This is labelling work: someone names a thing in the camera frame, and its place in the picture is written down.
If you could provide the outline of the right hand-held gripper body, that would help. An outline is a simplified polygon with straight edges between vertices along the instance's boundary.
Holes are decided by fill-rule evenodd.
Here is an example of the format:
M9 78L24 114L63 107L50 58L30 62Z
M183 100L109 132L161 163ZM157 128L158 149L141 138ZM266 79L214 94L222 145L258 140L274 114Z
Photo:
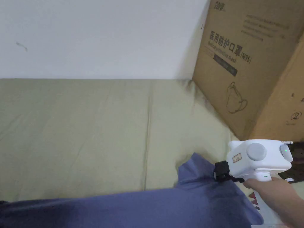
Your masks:
M266 139L230 141L226 160L215 164L214 179L217 182L248 179L269 182L273 174L291 169L293 157L289 144L290 141Z

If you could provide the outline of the person's right hand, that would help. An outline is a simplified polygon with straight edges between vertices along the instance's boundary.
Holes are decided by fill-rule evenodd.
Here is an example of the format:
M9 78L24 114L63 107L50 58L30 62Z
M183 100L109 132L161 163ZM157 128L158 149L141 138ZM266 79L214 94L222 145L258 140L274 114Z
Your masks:
M290 208L303 202L291 184L284 179L272 177L270 181L263 182L250 178L243 185L248 189L255 190L272 209L283 206Z

